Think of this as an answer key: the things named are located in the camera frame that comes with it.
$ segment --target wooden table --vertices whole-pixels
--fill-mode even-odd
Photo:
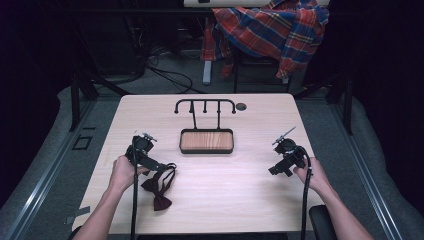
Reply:
[[[182,154],[181,130],[193,128],[189,103],[180,99],[230,99],[247,109],[232,114],[230,103],[221,103],[221,128],[234,132],[231,154]],[[195,103],[198,128],[216,128],[217,104]],[[87,187],[81,208],[94,210],[106,190],[113,161],[123,155],[134,135],[147,132],[156,139],[149,157],[178,165],[175,180],[166,192],[173,204],[153,211],[151,192],[139,187],[138,234],[202,234],[289,232],[301,229],[303,183],[297,176],[271,175],[268,169],[283,159],[272,143],[292,127],[287,136],[314,156],[293,97],[289,94],[128,95],[122,98]],[[141,175],[140,184],[150,178]],[[130,233],[132,187],[121,199],[110,233]],[[309,191],[308,207],[322,204]],[[89,214],[76,218],[73,228]],[[312,229],[308,220],[307,229]]]

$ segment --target human hand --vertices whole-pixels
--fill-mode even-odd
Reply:
[[[318,159],[311,157],[311,166],[312,166],[312,176],[311,176],[311,181],[309,182],[309,187],[314,190],[315,192],[317,192],[319,195],[323,194],[324,192],[326,192],[327,190],[331,190],[331,184],[328,181],[327,175],[324,172],[323,167],[321,166],[320,162],[318,161]],[[308,171],[308,168],[298,168],[295,167],[293,168],[293,172],[295,174],[297,174],[297,176],[300,178],[300,180],[302,182],[305,182],[306,180],[306,173]]]
[[[137,174],[148,171],[145,167],[137,167]],[[134,182],[134,166],[125,156],[119,156],[113,162],[113,170],[109,180],[109,189],[124,192]]]

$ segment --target chair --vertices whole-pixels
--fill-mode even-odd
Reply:
[[[337,240],[330,214],[325,205],[311,207],[309,217],[317,240]]]

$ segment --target black bow tie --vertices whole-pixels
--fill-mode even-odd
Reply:
[[[171,200],[164,197],[163,195],[171,187],[172,181],[174,180],[174,177],[175,177],[176,168],[177,168],[177,165],[175,165],[174,163],[169,163],[166,166],[165,171],[155,173],[155,175],[151,179],[147,179],[143,184],[141,184],[141,187],[143,187],[144,190],[155,194],[155,199],[153,201],[153,206],[155,211],[161,211],[161,210],[167,209],[169,206],[172,205]],[[162,188],[159,190],[159,179],[162,176],[162,174],[168,170],[171,170],[171,171],[162,180]],[[166,179],[168,179],[169,176],[171,176],[171,178],[165,184],[165,181]]]

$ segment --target forearm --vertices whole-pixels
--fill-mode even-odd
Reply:
[[[326,205],[339,240],[373,239],[357,218],[349,211],[336,191],[329,187],[318,193]]]
[[[107,189],[96,209],[78,231],[74,240],[92,239],[103,240],[108,238],[110,225],[123,192]]]

